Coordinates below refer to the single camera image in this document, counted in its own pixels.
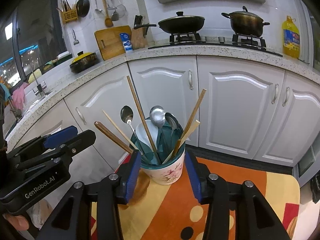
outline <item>blue light strip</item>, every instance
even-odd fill
[[[22,55],[23,53],[25,53],[27,50],[29,49],[37,49],[38,48],[38,45],[33,45],[33,46],[30,46],[30,47],[27,47],[27,48],[24,48],[22,50],[19,50],[19,54]],[[5,60],[4,62],[0,63],[0,66],[6,64],[7,62],[9,62],[10,60],[13,60],[13,57]]]

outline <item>black circle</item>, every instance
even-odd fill
[[[183,228],[181,231],[180,237],[182,240],[189,240],[193,236],[193,229],[192,227]]]

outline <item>cooking oil bottle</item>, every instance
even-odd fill
[[[298,58],[300,54],[299,30],[293,23],[292,18],[287,15],[287,20],[282,24],[283,30],[283,53]]]

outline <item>metal screw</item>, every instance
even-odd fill
[[[247,187],[253,187],[253,182],[251,180],[246,180],[244,183]]]
[[[81,181],[77,181],[75,184],[73,184],[74,188],[81,188],[82,187],[82,182]]]
[[[109,175],[109,179],[111,179],[111,180],[116,180],[118,178],[119,178],[118,174],[112,173]]]
[[[217,174],[215,174],[215,173],[210,173],[209,174],[209,179],[216,180],[218,178],[219,178],[219,176]]]

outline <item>hanging black frying pan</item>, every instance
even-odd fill
[[[160,29],[166,33],[192,33],[199,31],[204,25],[204,18],[201,16],[183,15],[177,12],[177,16],[158,22]],[[134,29],[142,27],[155,27],[154,24],[137,25]]]
[[[89,0],[78,0],[76,8],[79,17],[86,17],[90,9]]]

